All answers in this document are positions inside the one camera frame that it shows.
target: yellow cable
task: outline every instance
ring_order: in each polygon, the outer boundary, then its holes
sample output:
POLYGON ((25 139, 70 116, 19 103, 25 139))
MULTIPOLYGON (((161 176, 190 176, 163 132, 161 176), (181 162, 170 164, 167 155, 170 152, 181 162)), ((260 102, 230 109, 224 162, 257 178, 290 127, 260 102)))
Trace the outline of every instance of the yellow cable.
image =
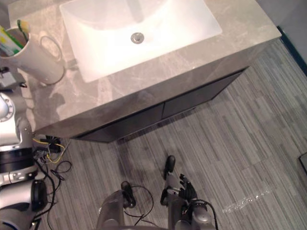
MULTIPOLYGON (((48 142, 42 142, 42 141, 37 140, 37 139, 35 139, 35 138, 32 138, 32 140, 35 141, 35 142, 37 142, 37 143, 39 143, 39 144, 45 144, 45 145, 49 145, 49 144, 50 144, 50 143, 48 143, 48 142)), ((63 148, 63 151, 62 151, 62 153, 60 154, 60 156, 59 156, 55 161, 53 161, 53 160, 50 158, 49 153, 47 153, 47 155, 46 155, 47 158, 48 158, 48 160, 49 160, 51 163, 54 163, 54 164, 58 163, 58 162, 61 160, 61 158, 62 158, 62 156, 63 156, 63 154, 64 154, 64 151, 65 151, 65 147, 64 147, 63 145, 61 145, 61 144, 55 144, 55 145, 60 146, 61 148, 63 148)))
POLYGON ((35 139, 35 138, 32 138, 32 140, 35 141, 35 142, 37 142, 37 143, 39 143, 39 144, 45 144, 45 145, 48 145, 48 144, 49 144, 48 142, 42 142, 42 141, 40 141, 40 140, 38 140, 38 139, 35 139))

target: drain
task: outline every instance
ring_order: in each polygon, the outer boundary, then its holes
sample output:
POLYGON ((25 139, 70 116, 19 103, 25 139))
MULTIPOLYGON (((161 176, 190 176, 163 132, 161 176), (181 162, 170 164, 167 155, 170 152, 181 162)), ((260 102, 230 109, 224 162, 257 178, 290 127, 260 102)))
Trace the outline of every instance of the drain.
POLYGON ((140 44, 144 41, 144 35, 142 33, 134 33, 131 35, 131 41, 135 44, 140 44))

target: toothpaste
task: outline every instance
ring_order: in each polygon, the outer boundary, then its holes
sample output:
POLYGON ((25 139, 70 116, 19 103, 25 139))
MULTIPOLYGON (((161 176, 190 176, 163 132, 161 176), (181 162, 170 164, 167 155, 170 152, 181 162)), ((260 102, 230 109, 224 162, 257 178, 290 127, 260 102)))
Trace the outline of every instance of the toothpaste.
POLYGON ((20 50, 22 50, 23 46, 10 35, 8 32, 4 30, 2 26, 0 26, 0 49, 6 53, 7 56, 12 56, 17 54, 20 50))

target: dark cabinet door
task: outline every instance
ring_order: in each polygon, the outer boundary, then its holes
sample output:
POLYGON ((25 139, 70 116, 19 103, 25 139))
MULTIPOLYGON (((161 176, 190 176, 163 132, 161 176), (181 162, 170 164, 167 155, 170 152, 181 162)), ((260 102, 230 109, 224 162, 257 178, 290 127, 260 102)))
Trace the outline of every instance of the dark cabinet door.
POLYGON ((130 133, 159 122, 162 118, 163 106, 163 103, 156 105, 152 108, 103 126, 96 131, 77 137, 77 139, 100 142, 111 142, 120 139, 130 133))
POLYGON ((235 80, 244 70, 240 70, 228 75, 220 80, 216 80, 197 89, 189 91, 181 96, 165 102, 162 118, 173 116, 203 102, 213 99, 224 88, 235 80))

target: wall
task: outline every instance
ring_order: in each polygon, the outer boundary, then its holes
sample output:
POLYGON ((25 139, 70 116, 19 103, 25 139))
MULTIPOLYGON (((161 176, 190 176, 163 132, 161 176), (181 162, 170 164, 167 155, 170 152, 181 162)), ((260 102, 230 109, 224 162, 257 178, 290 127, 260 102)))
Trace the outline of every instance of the wall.
POLYGON ((256 0, 307 63, 307 0, 256 0))
POLYGON ((256 0, 276 26, 304 0, 256 0))
POLYGON ((302 0, 280 23, 280 27, 307 63, 307 1, 302 0))

